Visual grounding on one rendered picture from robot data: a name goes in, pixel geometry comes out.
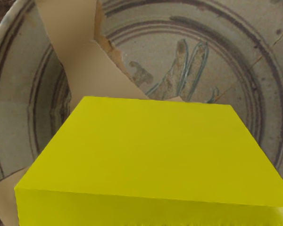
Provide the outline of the yellow block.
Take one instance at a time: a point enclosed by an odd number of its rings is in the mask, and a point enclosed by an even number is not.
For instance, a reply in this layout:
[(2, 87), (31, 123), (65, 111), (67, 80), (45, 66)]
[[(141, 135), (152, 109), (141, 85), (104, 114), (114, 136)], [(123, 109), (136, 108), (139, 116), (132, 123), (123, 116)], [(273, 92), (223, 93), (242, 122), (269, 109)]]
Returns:
[(19, 226), (283, 226), (230, 105), (84, 97), (15, 187)]

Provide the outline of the grey painted ceramic plate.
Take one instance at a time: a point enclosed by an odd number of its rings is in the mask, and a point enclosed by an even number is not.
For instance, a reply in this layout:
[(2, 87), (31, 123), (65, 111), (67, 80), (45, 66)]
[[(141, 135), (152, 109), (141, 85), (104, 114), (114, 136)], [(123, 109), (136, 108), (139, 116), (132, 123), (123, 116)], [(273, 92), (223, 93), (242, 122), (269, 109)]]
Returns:
[[(283, 177), (283, 74), (271, 49), (240, 18), (239, 27), (260, 55), (250, 62), (220, 33), (181, 16), (136, 22), (96, 44), (130, 52), (124, 57), (133, 87), (157, 97), (167, 67), (179, 62), (181, 91), (161, 99), (231, 104)], [(14, 0), (0, 23), (0, 181), (29, 166), (70, 114), (75, 92), (45, 30), (36, 0)]]

